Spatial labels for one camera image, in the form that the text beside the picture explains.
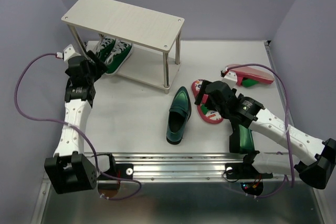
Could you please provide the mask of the green canvas sneaker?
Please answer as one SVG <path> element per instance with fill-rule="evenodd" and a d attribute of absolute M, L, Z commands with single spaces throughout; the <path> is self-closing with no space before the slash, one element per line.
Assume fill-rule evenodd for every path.
<path fill-rule="evenodd" d="M 105 62 L 107 57 L 111 54 L 115 44 L 115 38 L 106 36 L 95 45 L 92 51 L 101 61 Z"/>
<path fill-rule="evenodd" d="M 118 41 L 104 62 L 108 68 L 105 74 L 116 74 L 120 67 L 131 56 L 132 50 L 132 43 Z"/>

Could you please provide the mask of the pink sandal upside down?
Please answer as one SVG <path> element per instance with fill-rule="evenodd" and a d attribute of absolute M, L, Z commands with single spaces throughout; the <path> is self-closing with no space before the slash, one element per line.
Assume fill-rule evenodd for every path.
<path fill-rule="evenodd" d="M 249 88 L 258 83 L 272 84 L 274 82 L 274 77 L 271 74 L 249 66 L 239 67 L 238 64 L 227 65 L 224 73 L 227 74 L 229 71 L 233 71 L 237 75 L 238 81 L 236 86 Z"/>

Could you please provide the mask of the colourful pink slide sandal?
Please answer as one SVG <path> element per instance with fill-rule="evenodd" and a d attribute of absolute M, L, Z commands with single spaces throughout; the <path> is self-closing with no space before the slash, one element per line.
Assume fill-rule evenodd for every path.
<path fill-rule="evenodd" d="M 202 83 L 203 83 L 203 79 L 195 80 L 192 83 L 191 90 L 192 90 L 192 93 L 194 95 L 194 98 L 197 98 L 197 95 L 200 91 Z M 220 114 L 217 111 L 209 110 L 205 106 L 205 102 L 207 101 L 207 98 L 208 98 L 208 95 L 206 95 L 206 94 L 203 95 L 203 98 L 202 98 L 202 101 L 201 101 L 200 105 L 196 106 L 199 116 L 206 123 L 210 123 L 210 124 L 221 123 L 223 121 L 223 118 L 220 116 Z"/>

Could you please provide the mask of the aluminium mounting rail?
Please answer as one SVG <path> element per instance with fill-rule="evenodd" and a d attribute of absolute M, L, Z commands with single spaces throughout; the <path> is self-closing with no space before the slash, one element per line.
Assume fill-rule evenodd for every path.
<path fill-rule="evenodd" d="M 74 153 L 45 159 L 44 168 L 60 193 L 96 184 L 259 181 L 290 176 L 287 153 L 150 155 Z"/>

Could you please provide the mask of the white two-tier shoe shelf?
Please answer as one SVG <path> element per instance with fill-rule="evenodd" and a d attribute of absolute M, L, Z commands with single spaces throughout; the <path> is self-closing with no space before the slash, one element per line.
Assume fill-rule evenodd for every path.
<path fill-rule="evenodd" d="M 115 0 L 77 0 L 61 20 L 83 54 L 77 28 L 132 43 L 134 52 L 117 75 L 169 93 L 180 69 L 184 18 Z"/>

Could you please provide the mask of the green leather loafer on side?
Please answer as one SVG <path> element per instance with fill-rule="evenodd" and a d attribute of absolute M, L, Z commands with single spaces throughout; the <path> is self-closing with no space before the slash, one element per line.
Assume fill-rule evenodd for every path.
<path fill-rule="evenodd" d="M 229 152 L 248 154 L 255 150 L 254 140 L 250 129 L 238 124 L 231 124 L 232 134 L 229 136 Z"/>

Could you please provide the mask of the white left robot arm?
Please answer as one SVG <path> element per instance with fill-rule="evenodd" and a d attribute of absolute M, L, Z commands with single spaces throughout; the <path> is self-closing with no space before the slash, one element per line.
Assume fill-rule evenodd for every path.
<path fill-rule="evenodd" d="M 91 190 L 97 184 L 97 169 L 84 154 L 84 134 L 96 95 L 94 83 L 107 67 L 91 51 L 86 56 L 66 47 L 63 60 L 69 77 L 65 90 L 65 119 L 59 143 L 52 157 L 45 159 L 44 168 L 58 194 Z"/>

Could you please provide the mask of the green leather loafer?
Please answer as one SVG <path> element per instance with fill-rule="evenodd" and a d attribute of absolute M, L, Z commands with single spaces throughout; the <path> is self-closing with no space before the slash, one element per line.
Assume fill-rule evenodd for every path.
<path fill-rule="evenodd" d="M 166 140 L 168 143 L 172 145 L 180 144 L 191 113 L 190 96 L 186 87 L 181 86 L 177 90 L 169 108 L 166 130 Z"/>
<path fill-rule="evenodd" d="M 238 124 L 231 124 L 232 134 L 229 136 L 229 152 L 248 154 L 255 150 L 254 140 L 250 129 Z"/>

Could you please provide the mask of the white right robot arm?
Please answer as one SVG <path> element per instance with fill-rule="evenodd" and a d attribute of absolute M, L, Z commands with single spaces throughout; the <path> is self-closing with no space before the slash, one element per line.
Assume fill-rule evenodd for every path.
<path fill-rule="evenodd" d="M 307 185 L 325 189 L 335 168 L 335 140 L 310 136 L 281 120 L 260 102 L 237 95 L 236 89 L 222 81 L 207 80 L 197 84 L 196 105 L 218 112 L 229 120 L 233 129 L 229 149 L 237 153 L 242 129 L 257 132 L 288 150 L 279 157 L 260 151 L 250 151 L 243 162 L 234 167 L 231 178 L 251 178 L 259 174 L 278 173 L 299 177 Z"/>

